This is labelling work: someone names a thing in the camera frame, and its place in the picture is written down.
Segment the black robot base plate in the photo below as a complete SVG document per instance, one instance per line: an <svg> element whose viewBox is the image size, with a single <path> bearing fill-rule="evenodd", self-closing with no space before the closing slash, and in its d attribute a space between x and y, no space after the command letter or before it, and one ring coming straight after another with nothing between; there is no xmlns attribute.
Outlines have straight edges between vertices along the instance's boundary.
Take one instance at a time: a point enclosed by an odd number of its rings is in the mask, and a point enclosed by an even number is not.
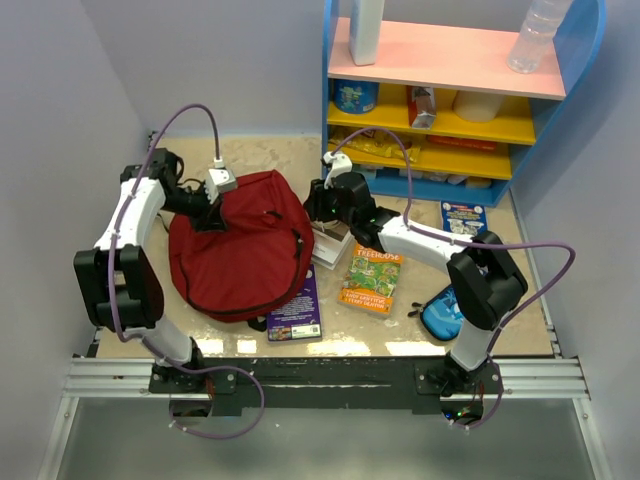
<svg viewBox="0 0 640 480"><path fill-rule="evenodd" d="M485 365L470 389L445 397L426 374L443 357L206 358L215 372L187 375L154 365L152 394L164 394L186 410L202 401L215 416L238 416L246 408L379 409L439 414L455 400L477 400L502 391L495 368Z"/></svg>

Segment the orange treehouse paperback book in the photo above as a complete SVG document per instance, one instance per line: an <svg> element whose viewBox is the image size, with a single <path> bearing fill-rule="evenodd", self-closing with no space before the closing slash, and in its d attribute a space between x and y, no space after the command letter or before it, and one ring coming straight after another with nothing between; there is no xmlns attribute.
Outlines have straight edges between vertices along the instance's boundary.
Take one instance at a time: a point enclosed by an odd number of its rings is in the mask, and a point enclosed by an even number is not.
<svg viewBox="0 0 640 480"><path fill-rule="evenodd" d="M402 255L381 253L356 243L338 301L372 315L388 317L403 263Z"/></svg>

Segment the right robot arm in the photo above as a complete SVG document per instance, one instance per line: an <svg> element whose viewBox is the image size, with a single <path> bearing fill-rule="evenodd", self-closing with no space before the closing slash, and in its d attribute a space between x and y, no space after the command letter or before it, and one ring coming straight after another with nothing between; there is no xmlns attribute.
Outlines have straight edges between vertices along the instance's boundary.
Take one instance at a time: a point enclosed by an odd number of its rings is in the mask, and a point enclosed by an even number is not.
<svg viewBox="0 0 640 480"><path fill-rule="evenodd" d="M378 206L364 177L353 172L313 180L304 208L312 221L344 223L367 248L402 255L449 275L463 323L442 364L426 377L445 397L476 386L501 321L528 290L500 238L488 231L466 239L411 222L398 211Z"/></svg>

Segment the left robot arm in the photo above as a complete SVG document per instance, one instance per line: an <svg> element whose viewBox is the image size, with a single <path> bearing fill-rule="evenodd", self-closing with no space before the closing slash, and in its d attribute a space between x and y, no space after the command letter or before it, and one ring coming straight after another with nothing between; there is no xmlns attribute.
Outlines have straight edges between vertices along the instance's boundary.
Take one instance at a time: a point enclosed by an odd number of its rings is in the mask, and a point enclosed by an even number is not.
<svg viewBox="0 0 640 480"><path fill-rule="evenodd" d="M198 392L207 382L204 357L197 342L168 319L144 247L161 211L185 216L198 232L225 230L223 195L237 180L220 158L195 189L182 184L183 170L183 160L165 148L150 151L144 164L125 167L107 229L91 249L75 254L73 267L90 322L151 352L153 380Z"/></svg>

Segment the red backpack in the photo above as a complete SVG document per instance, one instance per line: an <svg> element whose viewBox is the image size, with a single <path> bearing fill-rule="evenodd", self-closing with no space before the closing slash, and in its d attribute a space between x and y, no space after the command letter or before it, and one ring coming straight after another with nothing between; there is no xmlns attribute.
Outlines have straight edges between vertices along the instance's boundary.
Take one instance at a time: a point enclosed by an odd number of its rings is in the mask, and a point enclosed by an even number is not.
<svg viewBox="0 0 640 480"><path fill-rule="evenodd" d="M227 229L198 232L176 215L168 234L171 280L196 311L224 322L251 321L293 299L314 248L308 215L276 170L244 175L223 197Z"/></svg>

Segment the purple paperback book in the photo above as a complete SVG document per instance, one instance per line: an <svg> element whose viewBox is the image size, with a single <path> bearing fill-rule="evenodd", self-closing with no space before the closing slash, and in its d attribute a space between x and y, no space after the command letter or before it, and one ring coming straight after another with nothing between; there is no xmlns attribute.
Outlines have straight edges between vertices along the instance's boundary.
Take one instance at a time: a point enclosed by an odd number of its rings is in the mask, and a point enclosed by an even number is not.
<svg viewBox="0 0 640 480"><path fill-rule="evenodd" d="M311 264L298 293L266 316L270 342L315 340L322 337L315 266Z"/></svg>

